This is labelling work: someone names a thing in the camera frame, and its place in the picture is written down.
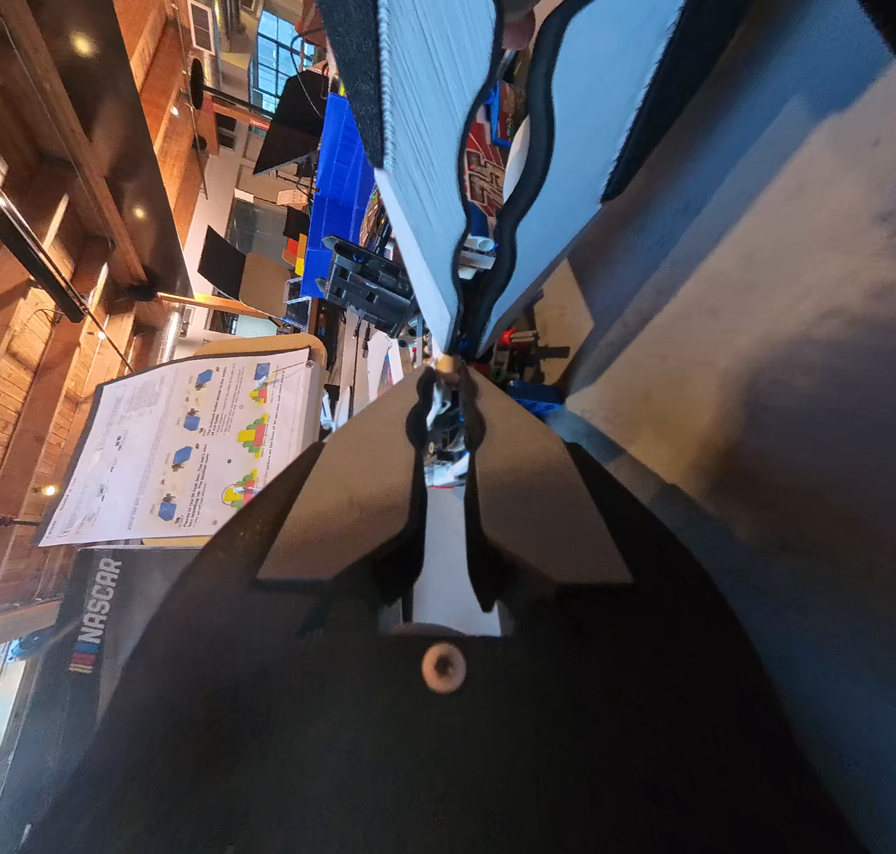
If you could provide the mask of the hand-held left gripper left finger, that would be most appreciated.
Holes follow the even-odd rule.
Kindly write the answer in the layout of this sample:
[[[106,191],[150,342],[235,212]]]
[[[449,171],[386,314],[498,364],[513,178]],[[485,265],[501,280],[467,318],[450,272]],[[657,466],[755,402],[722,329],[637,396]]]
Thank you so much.
[[[333,432],[263,561],[261,582],[415,582],[424,562],[429,369]]]

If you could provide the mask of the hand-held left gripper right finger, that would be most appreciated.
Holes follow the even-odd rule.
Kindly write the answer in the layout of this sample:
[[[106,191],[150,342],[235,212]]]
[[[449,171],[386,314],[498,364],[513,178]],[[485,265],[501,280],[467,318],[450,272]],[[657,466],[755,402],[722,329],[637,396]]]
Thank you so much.
[[[469,455],[466,557],[476,602],[625,588],[633,575],[565,442],[476,370],[458,393]]]

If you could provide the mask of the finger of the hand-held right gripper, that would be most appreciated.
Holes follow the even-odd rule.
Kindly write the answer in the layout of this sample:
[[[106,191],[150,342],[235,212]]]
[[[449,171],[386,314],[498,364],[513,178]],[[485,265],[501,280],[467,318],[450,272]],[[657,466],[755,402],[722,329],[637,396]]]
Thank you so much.
[[[529,147],[499,213],[475,353],[493,343],[599,212],[687,1],[565,0],[544,22],[528,82]]]
[[[462,150],[497,70],[501,0],[376,0],[384,155],[376,186],[435,345],[462,317]]]

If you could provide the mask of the toy brick race car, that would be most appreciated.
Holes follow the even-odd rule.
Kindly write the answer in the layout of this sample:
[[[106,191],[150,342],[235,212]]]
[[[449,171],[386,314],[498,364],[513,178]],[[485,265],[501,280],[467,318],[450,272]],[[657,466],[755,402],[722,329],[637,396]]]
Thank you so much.
[[[459,260],[461,281],[481,281],[496,261],[497,210],[503,204],[504,163],[500,146],[506,140],[492,140],[494,124],[504,122],[500,98],[512,95],[510,85],[500,82],[493,87],[484,107],[477,111],[468,134],[464,153],[464,178],[471,214],[470,233]],[[331,252],[330,267],[316,284],[331,304],[351,311],[367,322],[371,330],[393,340],[418,333],[425,339],[417,355],[434,352],[434,338],[416,295],[412,291],[409,270],[399,255],[395,225],[391,222],[385,196],[373,188],[357,233],[338,233],[326,226],[322,244]],[[534,353],[539,335],[535,331],[512,328],[500,335],[498,356],[492,349],[473,363],[509,396],[538,418],[558,410],[562,397],[558,389],[521,377],[524,362]]]

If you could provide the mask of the grey desk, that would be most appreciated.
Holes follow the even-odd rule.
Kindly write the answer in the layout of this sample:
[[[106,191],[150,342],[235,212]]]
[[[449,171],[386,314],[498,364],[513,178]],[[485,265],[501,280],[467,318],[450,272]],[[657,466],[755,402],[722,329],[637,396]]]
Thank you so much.
[[[547,417],[700,559],[894,852],[894,0],[756,0],[530,316]]]

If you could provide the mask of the blue storage bin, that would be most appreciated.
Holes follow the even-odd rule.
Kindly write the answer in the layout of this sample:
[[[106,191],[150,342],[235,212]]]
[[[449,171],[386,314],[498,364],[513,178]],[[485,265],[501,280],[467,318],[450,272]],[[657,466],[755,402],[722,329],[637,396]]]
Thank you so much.
[[[364,153],[348,99],[331,93],[326,101],[311,208],[302,297],[323,298],[318,278],[327,278],[332,235],[358,243],[364,212],[375,187],[374,168]]]

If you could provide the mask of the printed instruction sheet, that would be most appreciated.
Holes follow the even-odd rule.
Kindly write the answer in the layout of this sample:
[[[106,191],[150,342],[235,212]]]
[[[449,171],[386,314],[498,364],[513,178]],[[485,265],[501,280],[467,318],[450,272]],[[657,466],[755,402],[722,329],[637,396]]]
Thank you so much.
[[[313,349],[201,355],[98,387],[37,547],[209,537],[317,441]]]

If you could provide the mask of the toy car set box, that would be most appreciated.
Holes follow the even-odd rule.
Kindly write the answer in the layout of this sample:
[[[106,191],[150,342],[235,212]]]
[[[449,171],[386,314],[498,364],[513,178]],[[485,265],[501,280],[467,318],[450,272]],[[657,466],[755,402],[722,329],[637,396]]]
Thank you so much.
[[[13,731],[3,820],[32,824],[47,809],[85,754],[150,618],[198,552],[131,545],[78,550]]]

